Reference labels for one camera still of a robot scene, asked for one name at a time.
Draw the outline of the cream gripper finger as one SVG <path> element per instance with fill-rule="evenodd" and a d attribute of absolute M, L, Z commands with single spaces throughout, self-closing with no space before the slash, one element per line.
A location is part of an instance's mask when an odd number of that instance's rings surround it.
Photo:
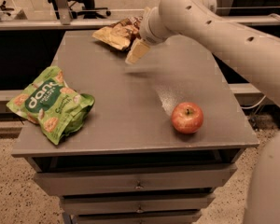
<path fill-rule="evenodd" d="M 127 64 L 137 63 L 150 50 L 150 46 L 143 40 L 136 38 L 127 54 L 125 62 Z"/>

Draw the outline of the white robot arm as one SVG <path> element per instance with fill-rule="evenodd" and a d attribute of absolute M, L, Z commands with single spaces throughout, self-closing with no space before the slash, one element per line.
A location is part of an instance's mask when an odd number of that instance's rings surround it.
<path fill-rule="evenodd" d="M 126 62 L 172 35 L 194 39 L 280 107 L 280 38 L 216 14 L 216 0 L 161 0 L 147 8 Z M 243 224 L 280 224 L 280 131 L 254 168 Z"/>

